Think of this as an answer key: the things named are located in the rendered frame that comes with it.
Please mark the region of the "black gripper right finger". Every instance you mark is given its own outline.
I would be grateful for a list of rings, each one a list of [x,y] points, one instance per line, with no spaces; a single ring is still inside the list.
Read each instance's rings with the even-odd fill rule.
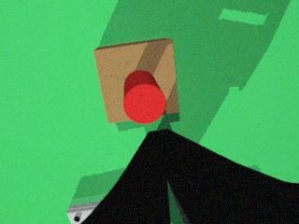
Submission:
[[[168,128],[158,133],[183,224],[299,224],[299,183],[263,175]]]

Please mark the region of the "tan square block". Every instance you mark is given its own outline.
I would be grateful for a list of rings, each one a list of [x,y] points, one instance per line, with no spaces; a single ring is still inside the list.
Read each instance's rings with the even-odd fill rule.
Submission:
[[[165,99],[162,115],[179,112],[172,38],[101,46],[93,49],[93,57],[108,123],[130,120],[124,113],[124,81],[135,71],[149,72],[156,79]]]

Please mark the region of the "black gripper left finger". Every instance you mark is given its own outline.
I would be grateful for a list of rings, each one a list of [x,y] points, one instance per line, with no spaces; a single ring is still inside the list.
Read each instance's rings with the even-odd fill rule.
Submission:
[[[149,131],[105,199],[79,224],[171,224],[164,143]]]

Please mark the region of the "red cylinder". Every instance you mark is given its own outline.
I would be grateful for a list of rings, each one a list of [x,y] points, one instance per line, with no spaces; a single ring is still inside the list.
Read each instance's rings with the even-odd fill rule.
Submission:
[[[137,123],[159,119],[165,108],[164,94],[149,72],[135,71],[124,81],[124,113]]]

